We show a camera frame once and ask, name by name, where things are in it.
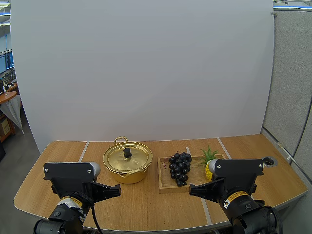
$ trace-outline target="wooden table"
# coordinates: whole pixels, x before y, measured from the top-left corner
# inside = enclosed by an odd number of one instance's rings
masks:
[[[95,205],[100,227],[109,232],[164,230],[165,233],[188,233],[229,225],[216,203],[189,196],[188,193],[159,194],[156,158],[170,156],[176,151],[183,152],[186,147],[192,155],[201,155],[200,149],[206,149],[209,144],[213,150],[231,158],[274,156],[278,165],[263,169],[264,175],[257,178],[257,190],[253,194],[254,199],[263,199],[267,205],[282,209],[307,192],[299,176],[262,134],[142,143],[152,150],[154,156],[146,178],[136,184],[121,184],[121,197]],[[14,198],[15,207],[45,218],[53,211],[59,197],[53,194],[51,182],[43,180],[43,165],[49,161],[95,161],[101,166],[97,182],[116,185],[102,161],[105,151],[112,145],[113,142],[52,142],[21,185]],[[95,227],[91,214],[88,214],[84,226]]]
[[[7,92],[0,95],[0,104],[3,104],[16,96],[16,92]]]

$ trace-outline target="pineapple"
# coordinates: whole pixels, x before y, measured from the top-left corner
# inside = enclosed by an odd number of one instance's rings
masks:
[[[205,167],[206,177],[207,177],[208,181],[211,182],[213,174],[209,171],[208,166],[209,166],[210,161],[215,159],[215,154],[217,154],[218,151],[216,150],[213,153],[211,153],[211,149],[208,146],[208,150],[207,151],[202,150],[202,152],[204,152],[204,155],[205,155],[204,158],[202,158],[204,160],[204,162],[202,162],[202,163],[206,164],[206,167]]]

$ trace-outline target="screw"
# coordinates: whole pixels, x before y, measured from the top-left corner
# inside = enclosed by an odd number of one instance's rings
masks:
[[[59,217],[60,216],[60,212],[56,211],[53,215],[54,215],[54,217]]]

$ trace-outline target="cubicle wall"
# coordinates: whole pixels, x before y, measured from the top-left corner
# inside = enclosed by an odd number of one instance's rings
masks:
[[[312,178],[312,12],[275,13],[273,72],[263,126]],[[284,221],[284,233],[312,233],[312,185],[294,163],[292,167],[310,191]]]

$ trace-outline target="warning label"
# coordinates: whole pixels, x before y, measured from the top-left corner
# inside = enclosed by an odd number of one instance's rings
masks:
[[[231,201],[233,201],[235,198],[239,197],[239,196],[243,196],[243,195],[248,195],[248,193],[240,191],[240,192],[236,192],[233,193],[231,196],[228,197],[228,199],[225,200],[223,206],[224,208],[228,208],[229,204]]]
[[[61,199],[61,201],[62,200],[65,200],[65,199],[67,199],[67,198],[69,198],[68,196],[65,196],[65,197],[63,197],[62,199]],[[77,203],[79,206],[82,206],[82,202],[81,201],[79,201],[78,199],[76,199],[76,198],[74,198],[74,197],[71,197],[70,199],[72,199],[75,203]]]

